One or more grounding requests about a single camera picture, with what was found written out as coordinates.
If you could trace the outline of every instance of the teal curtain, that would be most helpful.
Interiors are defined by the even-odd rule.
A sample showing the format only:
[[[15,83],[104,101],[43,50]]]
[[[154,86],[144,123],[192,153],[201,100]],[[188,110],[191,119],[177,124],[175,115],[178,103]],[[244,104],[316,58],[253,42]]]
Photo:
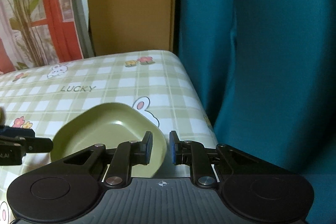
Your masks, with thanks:
[[[181,0],[179,58],[219,142],[303,174],[336,223],[336,0]]]

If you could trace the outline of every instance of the green and white plaid pattern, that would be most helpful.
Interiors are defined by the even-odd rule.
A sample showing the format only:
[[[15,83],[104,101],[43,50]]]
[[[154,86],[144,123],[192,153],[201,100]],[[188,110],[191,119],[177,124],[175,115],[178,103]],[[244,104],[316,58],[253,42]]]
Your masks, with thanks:
[[[141,57],[151,57],[125,62]],[[0,107],[5,124],[15,120],[32,123],[36,136],[53,138],[67,122],[82,112],[106,102],[129,106],[142,96],[150,99],[148,111],[159,120],[159,128],[169,139],[176,130],[181,140],[194,140],[214,148],[212,132],[198,96],[179,59],[171,52],[145,51],[94,57],[0,75]],[[45,154],[27,154],[21,166],[0,166],[1,200],[19,175],[49,163]],[[188,175],[185,166],[179,176]]]

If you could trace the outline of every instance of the rabbit face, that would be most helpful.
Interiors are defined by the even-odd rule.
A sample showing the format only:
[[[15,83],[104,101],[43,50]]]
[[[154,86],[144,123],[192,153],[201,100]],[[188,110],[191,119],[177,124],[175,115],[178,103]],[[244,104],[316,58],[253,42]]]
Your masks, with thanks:
[[[51,78],[53,76],[58,76],[66,73],[68,67],[66,65],[55,65],[52,67],[51,72],[47,75],[47,78]]]
[[[0,224],[9,223],[9,211],[6,202],[2,202],[0,205]]]
[[[133,104],[133,108],[140,112],[143,116],[145,116],[148,120],[150,120],[153,124],[155,124],[157,127],[159,127],[159,120],[154,117],[153,114],[151,114],[149,111],[146,109],[150,105],[150,100],[148,97],[140,97],[138,100],[136,100]]]

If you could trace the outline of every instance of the silver screw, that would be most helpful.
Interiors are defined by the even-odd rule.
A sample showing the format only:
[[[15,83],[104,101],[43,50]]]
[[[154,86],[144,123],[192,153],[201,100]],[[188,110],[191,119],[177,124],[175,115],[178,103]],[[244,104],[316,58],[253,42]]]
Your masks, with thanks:
[[[205,176],[205,177],[199,178],[198,182],[204,186],[209,186],[215,182],[215,179],[212,177]]]
[[[122,178],[120,177],[109,177],[106,179],[106,183],[110,184],[110,185],[118,185],[123,181]]]

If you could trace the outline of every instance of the green plastic dish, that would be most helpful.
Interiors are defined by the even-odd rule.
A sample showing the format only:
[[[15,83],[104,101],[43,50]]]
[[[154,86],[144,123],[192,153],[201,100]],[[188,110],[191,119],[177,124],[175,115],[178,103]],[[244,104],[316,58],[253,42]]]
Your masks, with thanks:
[[[116,148],[119,143],[141,141],[146,131],[153,134],[151,160],[148,165],[132,168],[133,177],[150,178],[162,165],[167,143],[161,130],[139,112],[121,103],[104,103],[80,114],[64,125],[53,139],[51,161],[78,152],[96,143]]]

